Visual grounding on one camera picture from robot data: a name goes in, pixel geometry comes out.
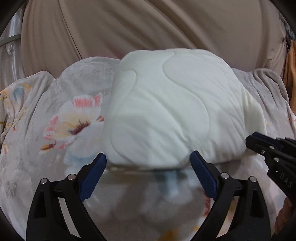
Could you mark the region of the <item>white quilted garment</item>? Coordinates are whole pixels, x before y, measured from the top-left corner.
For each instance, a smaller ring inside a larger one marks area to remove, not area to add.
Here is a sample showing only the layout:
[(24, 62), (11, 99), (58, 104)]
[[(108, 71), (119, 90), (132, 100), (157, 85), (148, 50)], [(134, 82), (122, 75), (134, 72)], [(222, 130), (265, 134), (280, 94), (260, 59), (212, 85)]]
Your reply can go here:
[(266, 133), (262, 107), (223, 59), (139, 50), (116, 68), (102, 146), (114, 166), (177, 169), (193, 151), (213, 164), (249, 156), (254, 132)]

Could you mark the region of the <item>orange cloth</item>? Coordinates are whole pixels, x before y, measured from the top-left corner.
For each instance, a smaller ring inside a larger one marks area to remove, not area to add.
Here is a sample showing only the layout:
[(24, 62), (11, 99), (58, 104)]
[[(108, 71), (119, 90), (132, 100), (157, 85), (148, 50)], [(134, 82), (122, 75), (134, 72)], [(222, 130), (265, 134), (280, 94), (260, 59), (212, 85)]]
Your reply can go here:
[(288, 98), (290, 100), (290, 107), (295, 113), (296, 109), (296, 54), (295, 54), (295, 41), (291, 41), (290, 50), (288, 51), (285, 70), (283, 75), (283, 82), (286, 87)]

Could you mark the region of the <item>grey floral fleece blanket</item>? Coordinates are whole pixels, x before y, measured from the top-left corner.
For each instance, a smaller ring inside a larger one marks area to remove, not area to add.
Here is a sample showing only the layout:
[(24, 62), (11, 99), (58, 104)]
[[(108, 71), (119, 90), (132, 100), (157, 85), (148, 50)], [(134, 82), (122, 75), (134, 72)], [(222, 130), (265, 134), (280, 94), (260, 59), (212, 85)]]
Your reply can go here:
[[(1, 208), (22, 238), (39, 181), (62, 180), (104, 153), (105, 117), (120, 61), (88, 58), (58, 78), (41, 71), (1, 91)], [(295, 138), (295, 114), (281, 77), (269, 69), (231, 69), (262, 107), (263, 134)], [(267, 177), (264, 158), (248, 151), (249, 156), (214, 165), (235, 178), (255, 176), (274, 222), (285, 195)], [(108, 240), (190, 240), (212, 204), (190, 163), (140, 170), (114, 166), (108, 159), (84, 202)]]

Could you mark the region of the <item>beige curtain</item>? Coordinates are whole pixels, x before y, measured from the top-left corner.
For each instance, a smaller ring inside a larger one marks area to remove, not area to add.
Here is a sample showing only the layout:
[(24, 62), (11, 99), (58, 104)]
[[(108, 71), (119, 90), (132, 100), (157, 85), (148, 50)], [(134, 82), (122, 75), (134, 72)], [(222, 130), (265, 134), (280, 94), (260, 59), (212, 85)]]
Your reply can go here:
[(26, 76), (53, 76), (93, 56), (205, 49), (243, 71), (283, 73), (285, 28), (270, 1), (28, 1), (22, 24)]

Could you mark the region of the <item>grey striped curtain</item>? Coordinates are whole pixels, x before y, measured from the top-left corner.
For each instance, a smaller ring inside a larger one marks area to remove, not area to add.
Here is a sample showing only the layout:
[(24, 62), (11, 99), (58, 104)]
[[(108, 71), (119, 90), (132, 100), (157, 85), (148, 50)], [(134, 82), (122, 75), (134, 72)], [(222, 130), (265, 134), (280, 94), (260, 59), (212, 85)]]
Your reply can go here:
[[(1, 41), (21, 34), (24, 10), (23, 4), (8, 22)], [(24, 77), (21, 39), (16, 39), (1, 46), (1, 90)]]

